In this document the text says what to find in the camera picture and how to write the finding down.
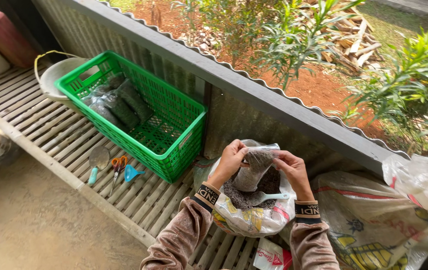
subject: person's left hand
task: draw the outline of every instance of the person's left hand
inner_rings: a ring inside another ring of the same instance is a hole
[[[214,175],[207,180],[215,188],[220,189],[225,181],[229,180],[239,167],[247,167],[248,164],[242,160],[247,154],[248,148],[239,139],[235,139],[231,144],[224,148],[221,161],[217,166]]]

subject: scissors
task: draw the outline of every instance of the scissors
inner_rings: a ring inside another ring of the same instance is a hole
[[[111,163],[112,163],[112,166],[114,167],[114,181],[112,182],[112,188],[111,188],[111,192],[109,193],[109,197],[112,196],[112,191],[114,190],[115,182],[117,181],[117,176],[119,176],[119,173],[127,165],[127,157],[126,156],[116,157],[111,161]]]

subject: bucket handle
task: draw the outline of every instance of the bucket handle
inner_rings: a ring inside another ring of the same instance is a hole
[[[49,53],[51,53],[51,52],[56,52],[56,53],[65,54],[65,55],[72,56],[72,57],[81,58],[80,56],[77,56],[77,55],[74,55],[74,54],[70,54],[70,53],[67,53],[67,52],[57,51],[57,50],[51,50],[51,51],[48,51],[48,52],[46,52],[46,53],[44,53],[44,54],[39,54],[39,55],[37,56],[37,58],[35,59],[35,61],[34,61],[34,73],[35,73],[35,78],[37,79],[37,81],[38,81],[39,83],[41,83],[41,79],[39,78],[39,72],[37,71],[37,61],[38,61],[40,58],[42,58],[42,57],[46,56],[47,54],[49,54]]]

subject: blue funnel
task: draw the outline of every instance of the blue funnel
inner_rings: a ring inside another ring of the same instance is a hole
[[[134,178],[136,175],[141,175],[146,173],[145,171],[137,171],[130,164],[126,166],[125,170],[126,171],[124,172],[124,180],[126,182],[131,181],[132,178]]]

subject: brown velvet sleeve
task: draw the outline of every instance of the brown velvet sleeve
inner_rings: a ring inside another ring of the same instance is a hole
[[[140,263],[140,269],[185,269],[189,257],[212,223],[212,208],[219,191],[203,182],[192,198],[185,198],[179,213],[157,236]]]
[[[295,203],[290,239],[294,269],[338,270],[339,263],[327,237],[329,225],[320,221],[317,201]]]

